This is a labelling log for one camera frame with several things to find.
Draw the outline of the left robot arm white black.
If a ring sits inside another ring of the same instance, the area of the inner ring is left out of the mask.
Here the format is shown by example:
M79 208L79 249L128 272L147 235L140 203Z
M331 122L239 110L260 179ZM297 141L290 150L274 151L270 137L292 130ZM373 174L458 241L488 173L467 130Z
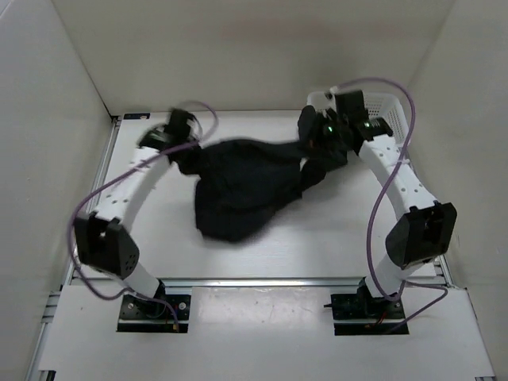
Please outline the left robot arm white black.
M138 306L150 318L164 313L167 299L160 281L140 264L131 229L144 201L169 170L171 156L197 141L192 135L197 124L193 114L171 110L166 123L148 129L139 139L128 174L119 177L90 213L74 220L79 262L139 295Z

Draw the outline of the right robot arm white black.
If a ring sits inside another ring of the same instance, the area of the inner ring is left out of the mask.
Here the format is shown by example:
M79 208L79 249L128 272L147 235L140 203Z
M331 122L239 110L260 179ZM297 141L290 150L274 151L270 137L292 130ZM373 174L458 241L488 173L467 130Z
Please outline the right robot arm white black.
M451 202L440 202L416 175L406 153L414 117L404 114L396 96L361 90L315 91L308 94L306 104L316 113L314 139L354 152L381 186L366 232L368 275L356 298L358 311L373 318L386 302L401 298L416 270L448 251L457 211ZM385 198L393 208L395 224L386 235L382 259L375 263L371 239Z

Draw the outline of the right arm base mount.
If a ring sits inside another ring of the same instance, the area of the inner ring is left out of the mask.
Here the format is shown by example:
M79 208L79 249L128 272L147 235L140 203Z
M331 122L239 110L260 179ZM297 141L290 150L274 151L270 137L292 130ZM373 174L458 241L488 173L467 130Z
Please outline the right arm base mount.
M364 279L353 294L331 294L323 306L331 309L335 336L408 335L409 328L400 300L373 298Z

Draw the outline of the black trousers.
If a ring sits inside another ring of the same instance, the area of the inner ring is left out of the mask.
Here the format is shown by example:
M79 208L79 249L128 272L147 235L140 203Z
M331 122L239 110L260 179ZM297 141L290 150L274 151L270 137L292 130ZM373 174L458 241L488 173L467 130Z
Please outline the black trousers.
M347 152L324 135L323 116L305 106L298 138L283 143L221 140L169 155L183 175L198 178L194 221L203 237L236 243L256 235L284 207L347 164Z

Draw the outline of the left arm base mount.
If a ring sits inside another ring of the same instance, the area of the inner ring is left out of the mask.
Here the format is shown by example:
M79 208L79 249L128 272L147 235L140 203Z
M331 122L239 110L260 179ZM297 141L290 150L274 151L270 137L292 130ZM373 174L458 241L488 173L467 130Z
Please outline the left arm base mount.
M173 313L158 302L143 301L130 294L121 300L117 320L119 333L187 333L191 311L191 294L178 291L166 294L165 301L176 312Z

